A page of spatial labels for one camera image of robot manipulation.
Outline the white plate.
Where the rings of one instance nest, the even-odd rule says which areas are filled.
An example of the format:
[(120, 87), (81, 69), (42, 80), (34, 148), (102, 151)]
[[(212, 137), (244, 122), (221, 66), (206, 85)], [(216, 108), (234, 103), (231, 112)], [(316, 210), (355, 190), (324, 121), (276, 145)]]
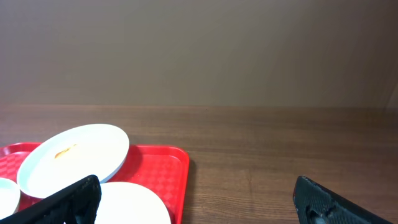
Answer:
[(111, 124), (87, 124), (59, 133), (37, 146), (17, 172), (20, 190), (35, 198), (48, 197), (59, 190), (95, 175), (101, 183), (123, 166), (129, 138)]
[(4, 219), (18, 211), (21, 191), (19, 186), (13, 180), (2, 177), (0, 182), (0, 191), (0, 219)]
[(101, 184), (95, 224), (171, 224), (167, 207), (153, 191), (129, 182)]

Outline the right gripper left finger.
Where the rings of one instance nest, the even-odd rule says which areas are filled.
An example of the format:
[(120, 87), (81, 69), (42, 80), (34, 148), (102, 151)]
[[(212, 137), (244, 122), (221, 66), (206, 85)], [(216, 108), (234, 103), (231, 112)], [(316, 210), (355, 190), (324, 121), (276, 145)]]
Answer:
[(100, 200), (99, 179), (89, 175), (2, 219), (1, 224), (94, 224)]

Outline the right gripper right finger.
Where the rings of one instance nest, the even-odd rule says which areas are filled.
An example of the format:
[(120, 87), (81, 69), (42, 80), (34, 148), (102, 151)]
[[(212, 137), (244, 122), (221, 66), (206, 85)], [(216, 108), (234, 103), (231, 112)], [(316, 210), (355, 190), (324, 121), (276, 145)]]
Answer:
[(297, 178), (293, 201), (300, 224), (392, 224), (306, 176)]

